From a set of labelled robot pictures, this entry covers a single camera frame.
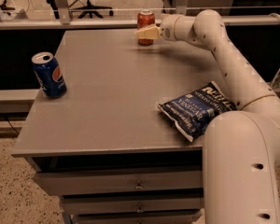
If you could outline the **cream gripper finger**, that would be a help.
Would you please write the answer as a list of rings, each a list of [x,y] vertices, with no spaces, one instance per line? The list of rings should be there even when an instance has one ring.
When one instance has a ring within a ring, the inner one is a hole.
[[[161,37],[161,29],[156,25],[149,25],[136,31],[139,39],[159,39]]]

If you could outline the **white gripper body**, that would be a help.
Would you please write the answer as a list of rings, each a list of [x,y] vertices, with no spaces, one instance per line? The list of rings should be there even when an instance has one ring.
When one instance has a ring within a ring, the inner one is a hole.
[[[176,16],[164,14],[161,18],[161,36],[169,41],[175,41],[175,22]]]

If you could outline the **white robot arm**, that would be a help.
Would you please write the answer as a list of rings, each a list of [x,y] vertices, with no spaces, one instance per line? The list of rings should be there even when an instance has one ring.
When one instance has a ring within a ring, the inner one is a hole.
[[[140,38],[185,41],[212,52],[235,111],[208,125],[203,144],[206,224],[280,224],[280,98],[230,41],[221,16],[167,15]]]

